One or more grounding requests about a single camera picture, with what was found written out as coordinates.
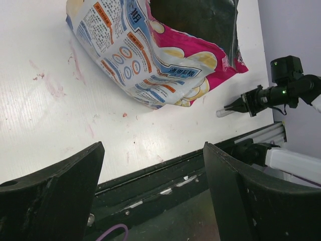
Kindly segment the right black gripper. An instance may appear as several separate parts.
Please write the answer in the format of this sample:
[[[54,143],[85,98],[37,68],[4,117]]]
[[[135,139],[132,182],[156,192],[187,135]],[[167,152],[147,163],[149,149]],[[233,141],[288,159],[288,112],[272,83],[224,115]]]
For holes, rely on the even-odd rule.
[[[249,113],[251,117],[265,109],[266,106],[260,103],[258,93],[263,90],[262,85],[258,85],[256,89],[241,94],[241,98],[236,99],[231,104],[224,106],[226,111],[235,111],[240,113]]]

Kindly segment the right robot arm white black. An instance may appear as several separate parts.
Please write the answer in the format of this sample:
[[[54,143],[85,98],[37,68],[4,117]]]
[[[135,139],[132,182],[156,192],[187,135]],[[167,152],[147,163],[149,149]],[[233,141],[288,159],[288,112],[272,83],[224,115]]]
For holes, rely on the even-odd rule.
[[[255,117],[268,108],[279,106],[297,108],[299,100],[320,111],[320,77],[305,75],[301,60],[289,55],[270,63],[272,82],[275,86],[256,89],[241,94],[231,104],[216,112],[224,117],[234,112],[248,113]],[[320,187],[320,159],[284,149],[272,143],[255,143],[246,139],[230,148],[229,154],[246,164],[256,164],[281,171],[303,181],[304,185]]]

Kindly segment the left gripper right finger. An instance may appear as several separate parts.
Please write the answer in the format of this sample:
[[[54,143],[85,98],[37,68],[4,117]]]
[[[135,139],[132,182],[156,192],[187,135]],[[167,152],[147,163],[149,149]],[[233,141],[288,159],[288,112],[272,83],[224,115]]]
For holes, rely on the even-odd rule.
[[[320,240],[320,189],[265,174],[213,144],[203,148],[221,240]]]

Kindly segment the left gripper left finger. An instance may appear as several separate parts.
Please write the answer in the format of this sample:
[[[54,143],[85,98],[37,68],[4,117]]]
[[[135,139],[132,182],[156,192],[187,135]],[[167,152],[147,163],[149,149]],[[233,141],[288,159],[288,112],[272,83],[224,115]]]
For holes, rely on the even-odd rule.
[[[83,240],[104,159],[101,142],[1,184],[1,240]]]

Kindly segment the pet food bag pink white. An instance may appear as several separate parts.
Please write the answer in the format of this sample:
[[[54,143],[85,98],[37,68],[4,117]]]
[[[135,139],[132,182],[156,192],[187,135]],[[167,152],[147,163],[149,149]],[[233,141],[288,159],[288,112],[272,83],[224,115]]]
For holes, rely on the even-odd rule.
[[[128,96],[189,107],[247,72],[237,1],[67,1],[66,21],[92,60]]]

